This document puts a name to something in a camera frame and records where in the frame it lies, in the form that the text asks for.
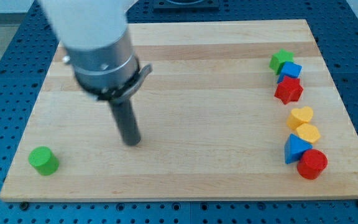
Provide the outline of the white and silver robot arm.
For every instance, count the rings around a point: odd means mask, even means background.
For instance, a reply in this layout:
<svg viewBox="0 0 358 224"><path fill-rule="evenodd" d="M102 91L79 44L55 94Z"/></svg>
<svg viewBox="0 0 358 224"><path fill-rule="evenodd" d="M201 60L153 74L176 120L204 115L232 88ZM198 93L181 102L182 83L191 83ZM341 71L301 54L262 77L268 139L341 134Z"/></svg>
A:
<svg viewBox="0 0 358 224"><path fill-rule="evenodd" d="M40 0L78 84L99 100L128 100L152 71L140 68L127 11L137 0Z"/></svg>

